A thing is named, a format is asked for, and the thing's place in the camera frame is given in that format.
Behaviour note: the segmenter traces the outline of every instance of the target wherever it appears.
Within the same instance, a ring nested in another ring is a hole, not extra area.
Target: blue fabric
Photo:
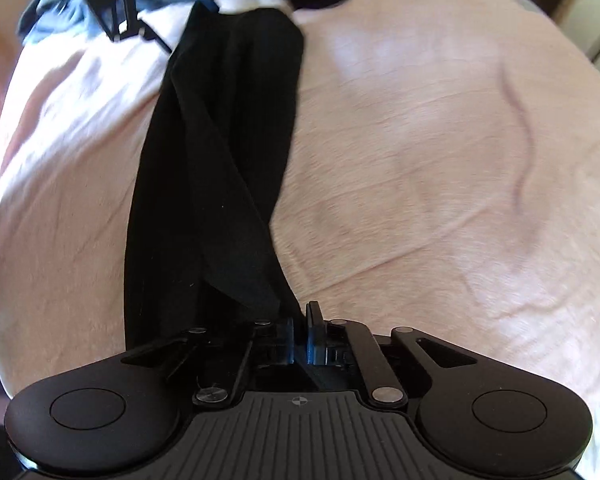
[[[195,1],[136,0],[138,11]],[[118,15],[124,16],[122,1],[118,3]],[[110,18],[106,21],[110,27]],[[60,32],[87,34],[89,37],[103,33],[84,0],[32,0],[18,24],[18,34],[23,44],[39,43],[51,34]]]

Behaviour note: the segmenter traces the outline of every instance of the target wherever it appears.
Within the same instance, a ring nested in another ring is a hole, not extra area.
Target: black fabric strap
[[[200,322],[302,325],[269,220],[303,43],[278,10],[194,6],[142,149],[125,257],[128,348]]]

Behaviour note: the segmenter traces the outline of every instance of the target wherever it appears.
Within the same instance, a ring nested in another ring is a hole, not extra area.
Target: black clip
[[[126,20],[126,30],[120,32],[120,19],[118,16],[119,0],[85,0],[98,24],[107,37],[113,42],[119,42],[140,36],[145,41],[157,41],[167,54],[172,54],[173,49],[158,35],[146,22],[138,18],[136,0],[122,0]],[[200,0],[211,12],[219,12],[219,7],[214,0]],[[105,12],[110,12],[111,28],[107,26],[104,18]]]

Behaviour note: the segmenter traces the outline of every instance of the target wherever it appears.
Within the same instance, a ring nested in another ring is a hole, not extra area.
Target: bed
[[[144,18],[174,43],[189,9]],[[594,416],[578,471],[600,480],[600,75],[526,0],[293,17],[306,46],[272,232],[299,301],[572,388]],[[22,53],[0,120],[11,395],[124,349],[126,225],[166,61],[103,36]]]

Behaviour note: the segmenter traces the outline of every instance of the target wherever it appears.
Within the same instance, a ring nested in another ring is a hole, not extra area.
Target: crosshair marking
[[[293,399],[291,399],[291,402],[294,403],[296,406],[304,406],[306,403],[309,402],[309,399],[305,397],[294,397]]]

